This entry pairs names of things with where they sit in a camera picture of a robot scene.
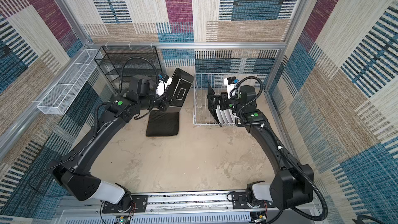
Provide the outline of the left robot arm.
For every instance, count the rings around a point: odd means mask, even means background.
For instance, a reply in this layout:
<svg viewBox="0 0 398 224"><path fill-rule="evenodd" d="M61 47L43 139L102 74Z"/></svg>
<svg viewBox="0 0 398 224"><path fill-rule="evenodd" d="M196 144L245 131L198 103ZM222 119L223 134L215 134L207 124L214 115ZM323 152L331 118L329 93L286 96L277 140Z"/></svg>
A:
<svg viewBox="0 0 398 224"><path fill-rule="evenodd" d="M108 102L101 103L105 111L94 117L94 126L66 155L48 164L55 180L79 201L97 199L122 208L132 204L131 193L124 187L103 181L90 173L97 157L110 140L142 110L160 107L168 97L174 79L158 75L152 91L151 79L133 76L130 87Z"/></svg>

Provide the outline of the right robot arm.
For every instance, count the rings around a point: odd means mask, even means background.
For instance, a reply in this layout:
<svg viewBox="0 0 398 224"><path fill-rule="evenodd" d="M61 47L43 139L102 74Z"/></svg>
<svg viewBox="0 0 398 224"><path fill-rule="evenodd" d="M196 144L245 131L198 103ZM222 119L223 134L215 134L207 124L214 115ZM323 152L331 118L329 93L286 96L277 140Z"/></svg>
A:
<svg viewBox="0 0 398 224"><path fill-rule="evenodd" d="M233 193L232 202L244 202L252 209L275 207L280 212L291 209L312 221L325 220L329 210L314 183L313 169L301 164L276 136L267 117L257 107L260 94L247 85L221 94L207 86L208 109L215 120L246 129L261 146L275 174L271 184L256 181L247 185L244 196Z"/></svg>

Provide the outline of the floral square plate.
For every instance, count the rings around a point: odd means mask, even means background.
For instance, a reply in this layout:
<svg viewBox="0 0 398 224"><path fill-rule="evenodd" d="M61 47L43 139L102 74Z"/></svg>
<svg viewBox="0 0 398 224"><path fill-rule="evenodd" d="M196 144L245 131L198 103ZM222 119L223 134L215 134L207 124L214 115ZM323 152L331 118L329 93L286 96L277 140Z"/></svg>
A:
<svg viewBox="0 0 398 224"><path fill-rule="evenodd" d="M166 91L169 107L183 106L193 81L194 76L180 68L175 69L172 76L172 82Z"/></svg>

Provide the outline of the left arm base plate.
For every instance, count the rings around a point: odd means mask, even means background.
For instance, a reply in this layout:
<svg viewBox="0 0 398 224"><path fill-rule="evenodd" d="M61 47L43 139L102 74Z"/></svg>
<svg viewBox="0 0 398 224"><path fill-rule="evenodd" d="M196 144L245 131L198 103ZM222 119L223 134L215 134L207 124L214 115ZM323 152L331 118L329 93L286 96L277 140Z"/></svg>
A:
<svg viewBox="0 0 398 224"><path fill-rule="evenodd" d="M130 195L124 197L119 203L111 204L109 202L105 202L101 213L102 214L132 214L135 213L144 213L146 211L148 203L148 195Z"/></svg>

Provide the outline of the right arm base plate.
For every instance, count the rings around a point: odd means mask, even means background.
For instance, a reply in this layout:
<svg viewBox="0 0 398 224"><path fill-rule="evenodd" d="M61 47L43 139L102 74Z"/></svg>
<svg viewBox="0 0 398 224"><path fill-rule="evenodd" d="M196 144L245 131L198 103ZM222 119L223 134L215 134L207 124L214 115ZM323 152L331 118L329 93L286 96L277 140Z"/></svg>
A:
<svg viewBox="0 0 398 224"><path fill-rule="evenodd" d="M232 203L234 209L266 209L275 208L275 204L267 200L255 200L246 192L230 191L227 200Z"/></svg>

